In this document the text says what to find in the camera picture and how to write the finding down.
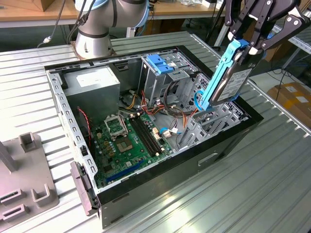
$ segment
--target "slotted aluminum surface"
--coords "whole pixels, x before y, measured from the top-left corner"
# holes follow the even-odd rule
[[[273,27],[273,31],[278,33],[282,30],[284,25],[284,19],[280,19],[276,22],[276,25]],[[293,36],[289,39],[291,43],[302,49],[303,51],[311,54],[311,27],[307,27],[301,33]]]
[[[118,54],[185,45],[213,71],[217,53],[187,32],[113,40]],[[0,140],[38,132],[60,204],[7,232],[102,232],[85,216],[43,66],[76,61],[70,46],[0,53]],[[304,232],[311,226],[311,137],[248,84],[264,117],[231,155],[113,224],[106,232]]]

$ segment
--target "aluminum table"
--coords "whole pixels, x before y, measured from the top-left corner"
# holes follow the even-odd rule
[[[185,45],[212,70],[219,55],[195,35],[168,33],[112,41],[117,54]],[[87,217],[43,66],[76,61],[70,46],[0,53],[0,140],[41,136],[58,206],[6,232],[102,232]],[[105,232],[302,232],[311,227],[310,130],[252,83],[242,97],[264,117],[232,153],[151,200]]]

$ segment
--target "cardboard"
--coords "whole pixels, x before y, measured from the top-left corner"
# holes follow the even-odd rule
[[[0,5],[44,12],[54,0],[0,0]]]
[[[288,40],[285,40],[281,45],[267,50],[265,60],[270,62],[273,59],[273,64],[275,65],[280,59],[284,58],[288,54],[292,47],[293,44]]]
[[[276,99],[279,85],[268,91]],[[298,83],[287,83],[280,87],[277,98],[279,104],[293,114],[307,127],[311,128],[311,93]]]
[[[308,7],[309,4],[310,4],[310,0],[301,0],[299,9],[304,11]]]

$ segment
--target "blue latch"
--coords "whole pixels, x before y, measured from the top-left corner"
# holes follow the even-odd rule
[[[234,39],[227,47],[225,53],[221,57],[218,67],[212,77],[212,79],[209,81],[208,86],[206,90],[201,90],[202,98],[201,98],[201,107],[200,109],[206,110],[209,107],[209,101],[212,98],[212,95],[217,88],[218,84],[221,82],[226,70],[230,68],[233,65],[233,58],[234,55],[236,54],[238,49],[245,48],[248,45],[248,42],[245,40],[236,40]],[[235,100],[239,94],[236,96],[232,97],[232,100]]]
[[[165,60],[162,59],[159,55],[154,54],[154,55],[148,55],[147,56],[147,61],[152,65],[154,69],[159,74],[166,74],[173,72],[174,69],[170,67],[169,65],[166,64]]]

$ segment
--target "sticker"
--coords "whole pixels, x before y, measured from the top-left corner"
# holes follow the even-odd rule
[[[302,102],[302,103],[308,103],[309,101],[306,99],[306,98],[304,98],[303,96],[298,96],[298,97],[296,97],[300,102]]]
[[[167,64],[169,67],[176,67],[177,65],[174,62],[168,63]]]
[[[77,81],[81,87],[95,84],[110,86],[116,84],[116,78],[108,67],[102,67],[91,73],[77,75]]]
[[[251,71],[252,69],[247,69],[234,73],[231,76],[231,79],[227,83],[226,87],[224,88],[222,94],[219,96],[218,101],[225,100],[229,97],[235,96]]]
[[[290,92],[297,92],[297,90],[293,86],[287,86],[286,89]]]
[[[177,132],[178,132],[178,129],[174,127],[174,128],[172,128],[172,132],[173,132],[173,133],[177,133]]]
[[[127,165],[127,167],[130,167],[132,164],[131,164],[130,161],[127,161],[127,162],[126,162],[126,165]]]

